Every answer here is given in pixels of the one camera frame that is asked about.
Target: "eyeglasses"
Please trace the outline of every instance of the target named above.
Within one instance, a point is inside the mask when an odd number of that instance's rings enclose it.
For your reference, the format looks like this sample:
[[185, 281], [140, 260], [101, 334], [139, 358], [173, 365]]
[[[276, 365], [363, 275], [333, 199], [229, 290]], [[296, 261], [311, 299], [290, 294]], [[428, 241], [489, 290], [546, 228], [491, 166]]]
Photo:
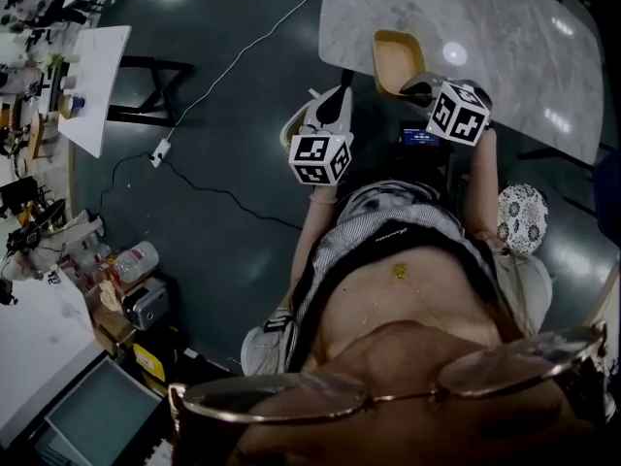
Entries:
[[515, 393], [559, 376], [590, 357], [605, 356], [605, 323], [538, 335], [466, 355], [444, 366], [428, 391], [371, 395], [347, 375], [239, 377], [169, 387], [176, 428], [180, 406], [192, 414], [240, 424], [310, 424], [343, 419], [385, 402]]

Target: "gray marble tabletop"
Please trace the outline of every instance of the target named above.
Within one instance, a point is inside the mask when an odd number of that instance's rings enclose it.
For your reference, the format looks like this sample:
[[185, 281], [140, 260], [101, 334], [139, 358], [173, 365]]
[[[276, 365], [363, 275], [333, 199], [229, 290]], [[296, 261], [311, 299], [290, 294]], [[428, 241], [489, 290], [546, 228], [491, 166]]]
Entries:
[[496, 121], [595, 161], [604, 111], [598, 44], [555, 0], [323, 0], [319, 56], [372, 75], [382, 28], [415, 36], [428, 71], [480, 83]]

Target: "patterned stool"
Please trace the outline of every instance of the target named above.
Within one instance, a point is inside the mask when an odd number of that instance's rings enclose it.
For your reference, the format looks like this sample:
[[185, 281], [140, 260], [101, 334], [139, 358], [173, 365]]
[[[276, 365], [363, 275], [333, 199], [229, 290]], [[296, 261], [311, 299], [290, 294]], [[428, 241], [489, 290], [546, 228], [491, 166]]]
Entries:
[[498, 236], [510, 249], [532, 255], [547, 230], [543, 196], [527, 184], [508, 186], [498, 196]]

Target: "blue chair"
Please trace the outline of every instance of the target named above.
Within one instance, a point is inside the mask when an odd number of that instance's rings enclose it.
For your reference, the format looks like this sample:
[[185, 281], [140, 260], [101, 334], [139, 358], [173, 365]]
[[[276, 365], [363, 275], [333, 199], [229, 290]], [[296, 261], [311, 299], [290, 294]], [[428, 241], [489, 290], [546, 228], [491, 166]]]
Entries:
[[598, 220], [600, 230], [621, 248], [621, 151], [615, 150], [593, 168], [595, 211], [565, 197], [565, 200]]

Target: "white cable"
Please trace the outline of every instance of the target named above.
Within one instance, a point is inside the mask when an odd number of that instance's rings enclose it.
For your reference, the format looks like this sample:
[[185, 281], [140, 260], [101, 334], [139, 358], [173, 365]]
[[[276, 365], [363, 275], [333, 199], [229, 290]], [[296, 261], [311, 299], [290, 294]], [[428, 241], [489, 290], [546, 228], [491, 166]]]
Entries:
[[179, 121], [177, 122], [177, 124], [175, 124], [175, 127], [173, 129], [171, 129], [171, 132], [168, 134], [168, 136], [166, 137], [166, 140], [168, 141], [168, 139], [173, 136], [173, 133], [175, 132], [175, 129], [177, 129], [177, 126], [180, 125], [180, 123], [183, 121], [183, 118], [185, 117], [185, 115], [190, 112], [194, 107], [196, 107], [196, 105], [200, 104], [203, 100], [205, 100], [210, 93], [212, 93], [213, 88], [220, 83], [220, 81], [222, 80], [222, 78], [224, 78], [231, 69], [233, 69], [235, 67], [235, 64], [237, 64], [240, 61], [240, 58], [242, 58], [242, 55], [244, 55], [244, 53], [246, 53], [248, 50], [250, 50], [252, 47], [254, 47], [257, 43], [262, 42], [263, 40], [265, 40], [266, 38], [272, 36], [274, 34], [274, 32], [277, 30], [277, 28], [283, 24], [288, 18], [291, 17], [291, 15], [293, 13], [295, 13], [298, 9], [300, 9], [301, 7], [303, 7], [309, 0], [303, 0], [297, 7], [295, 7], [294, 9], [292, 9], [291, 11], [289, 11], [289, 13], [284, 16], [281, 20], [279, 20], [276, 25], [272, 28], [272, 31], [270, 31], [267, 35], [263, 35], [261, 38], [259, 38], [258, 40], [255, 40], [254, 42], [252, 42], [250, 45], [248, 45], [245, 49], [243, 49], [242, 51], [240, 51], [240, 53], [238, 54], [237, 58], [233, 61], [233, 63], [226, 69], [226, 71], [224, 71], [224, 73], [222, 73], [222, 76], [220, 76], [217, 80], [215, 80], [213, 82], [213, 84], [210, 86], [210, 89], [207, 90], [207, 93], [205, 93], [205, 95], [203, 95], [201, 98], [199, 98], [196, 102], [194, 102], [191, 106], [189, 106], [187, 109], [185, 109], [185, 112], [183, 112], [183, 114], [181, 115], [181, 118], [179, 119]]

